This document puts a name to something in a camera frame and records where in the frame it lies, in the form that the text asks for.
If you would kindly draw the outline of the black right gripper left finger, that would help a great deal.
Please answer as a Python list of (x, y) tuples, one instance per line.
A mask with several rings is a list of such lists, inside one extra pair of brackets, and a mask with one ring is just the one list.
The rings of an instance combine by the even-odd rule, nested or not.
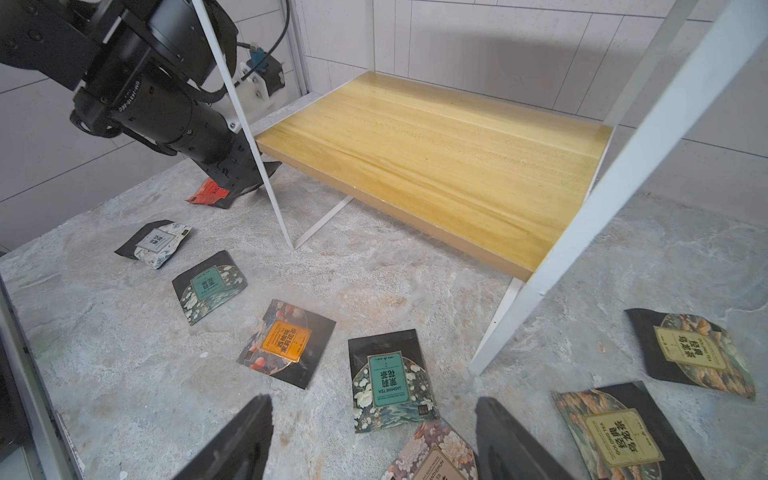
[(174, 480), (262, 479), (274, 432), (270, 395), (257, 395)]

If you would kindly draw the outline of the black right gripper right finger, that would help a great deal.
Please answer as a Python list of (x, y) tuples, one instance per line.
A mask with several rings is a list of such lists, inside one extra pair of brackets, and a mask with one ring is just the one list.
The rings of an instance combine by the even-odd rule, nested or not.
[(572, 479), (572, 476), (495, 398), (475, 407), (480, 479)]

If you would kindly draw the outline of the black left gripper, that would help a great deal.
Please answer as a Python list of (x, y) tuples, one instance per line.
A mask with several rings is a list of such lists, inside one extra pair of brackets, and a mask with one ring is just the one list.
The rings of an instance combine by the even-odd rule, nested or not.
[(218, 186), (235, 193), (264, 184), (244, 131), (230, 130), (211, 106), (150, 66), (110, 110), (122, 131), (160, 153), (192, 159)]

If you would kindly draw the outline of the pink label tea bag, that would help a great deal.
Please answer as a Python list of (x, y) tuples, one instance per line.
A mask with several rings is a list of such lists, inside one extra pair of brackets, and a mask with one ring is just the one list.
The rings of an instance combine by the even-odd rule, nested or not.
[(444, 419), (422, 423), (381, 476), (392, 479), (478, 479), (471, 446)]

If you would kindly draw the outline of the red label tea bag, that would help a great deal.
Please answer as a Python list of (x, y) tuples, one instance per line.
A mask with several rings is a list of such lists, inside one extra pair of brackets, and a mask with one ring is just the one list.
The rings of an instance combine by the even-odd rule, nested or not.
[(207, 178), (196, 192), (187, 199), (187, 202), (193, 205), (229, 209), (237, 197), (237, 193), (226, 190), (212, 179)]

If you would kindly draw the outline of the yellow label tea bag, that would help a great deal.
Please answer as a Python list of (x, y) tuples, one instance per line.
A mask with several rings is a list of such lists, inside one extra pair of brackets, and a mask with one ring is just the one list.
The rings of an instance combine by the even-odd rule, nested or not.
[(645, 385), (554, 392), (593, 479), (701, 479), (703, 474)]

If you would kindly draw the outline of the orange label tea bag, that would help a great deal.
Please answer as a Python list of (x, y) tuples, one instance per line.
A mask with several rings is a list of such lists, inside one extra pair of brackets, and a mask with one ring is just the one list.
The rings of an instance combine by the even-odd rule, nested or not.
[(334, 320), (273, 299), (237, 363), (306, 389), (335, 326)]

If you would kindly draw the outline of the teal label tea bag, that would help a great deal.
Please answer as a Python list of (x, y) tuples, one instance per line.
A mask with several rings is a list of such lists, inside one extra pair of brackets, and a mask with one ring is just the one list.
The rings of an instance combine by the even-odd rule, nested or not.
[(352, 338), (348, 353), (356, 433), (440, 417), (416, 330)]

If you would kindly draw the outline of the dark teal floral tea bag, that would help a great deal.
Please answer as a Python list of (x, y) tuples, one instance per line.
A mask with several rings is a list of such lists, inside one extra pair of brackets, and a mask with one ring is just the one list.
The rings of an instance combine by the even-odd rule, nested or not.
[(194, 326), (247, 286), (242, 271), (226, 250), (221, 250), (172, 280), (182, 312)]

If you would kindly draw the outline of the floral pattern tea bag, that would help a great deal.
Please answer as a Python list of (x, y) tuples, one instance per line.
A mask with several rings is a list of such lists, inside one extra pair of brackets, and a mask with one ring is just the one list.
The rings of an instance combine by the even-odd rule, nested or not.
[(653, 379), (757, 397), (744, 356), (729, 333), (694, 314), (643, 308), (625, 314), (638, 338), (646, 373)]

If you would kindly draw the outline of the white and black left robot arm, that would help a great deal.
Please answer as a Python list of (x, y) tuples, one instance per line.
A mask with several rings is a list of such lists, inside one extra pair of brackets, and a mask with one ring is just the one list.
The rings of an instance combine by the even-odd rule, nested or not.
[(278, 163), (259, 164), (240, 104), (252, 118), (285, 91), (271, 50), (249, 46), (215, 1), (5, 1), (1, 60), (74, 92), (71, 123), (191, 158), (218, 186), (245, 193)]

